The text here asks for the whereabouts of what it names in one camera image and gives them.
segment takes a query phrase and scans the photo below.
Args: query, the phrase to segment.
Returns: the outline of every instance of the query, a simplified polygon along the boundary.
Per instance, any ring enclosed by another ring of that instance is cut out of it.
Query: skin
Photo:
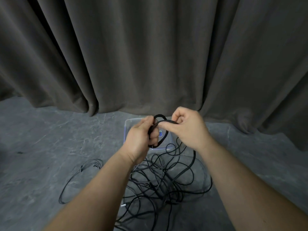
[[[201,155],[237,231],[308,230],[308,216],[217,143],[198,112],[179,107],[172,120],[179,124],[159,127]],[[153,122],[149,116],[134,126],[121,149],[44,230],[113,230],[130,171],[144,160],[148,145],[157,144],[158,129],[148,137]]]

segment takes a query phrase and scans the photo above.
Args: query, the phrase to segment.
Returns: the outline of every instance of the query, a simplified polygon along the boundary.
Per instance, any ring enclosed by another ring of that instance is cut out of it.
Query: person's left hand
[[[134,125],[127,134],[122,146],[123,154],[129,156],[134,165],[140,164],[144,160],[149,150],[148,145],[156,146],[158,143],[158,128],[153,130],[149,139],[148,130],[153,124],[154,117],[147,116]]]

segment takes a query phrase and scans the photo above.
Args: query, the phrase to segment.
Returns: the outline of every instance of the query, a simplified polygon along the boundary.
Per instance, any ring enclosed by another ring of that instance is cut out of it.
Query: person's right arm
[[[172,120],[158,126],[199,152],[237,231],[308,230],[308,216],[216,142],[197,111],[179,107]]]

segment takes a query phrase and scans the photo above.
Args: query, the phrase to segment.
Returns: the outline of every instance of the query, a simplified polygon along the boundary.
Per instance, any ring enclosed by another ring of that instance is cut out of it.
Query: forearm
[[[46,227],[45,231],[113,230],[133,167],[120,149],[91,182]]]
[[[308,230],[306,214],[215,140],[200,155],[237,231]]]

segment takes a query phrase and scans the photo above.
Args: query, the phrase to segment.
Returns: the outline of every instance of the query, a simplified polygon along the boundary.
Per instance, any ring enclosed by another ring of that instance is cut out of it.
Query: clear plastic box
[[[124,141],[123,142],[125,142],[126,136],[127,136],[128,132],[129,132],[129,130],[135,124],[139,123],[141,121],[141,119],[142,118],[132,118],[132,119],[127,119],[125,121],[125,124],[124,124]],[[158,141],[160,141],[164,137],[164,135],[166,133],[166,131],[164,129],[159,129],[159,131],[160,131],[160,135],[158,137]],[[170,132],[168,133],[167,137],[165,138],[165,140],[161,143],[161,145],[159,147],[157,147],[157,148],[150,148],[150,149],[151,150],[166,150],[166,146],[168,145],[167,151],[174,150],[174,145],[169,144],[169,143],[173,144],[173,138],[172,138],[172,134]]]

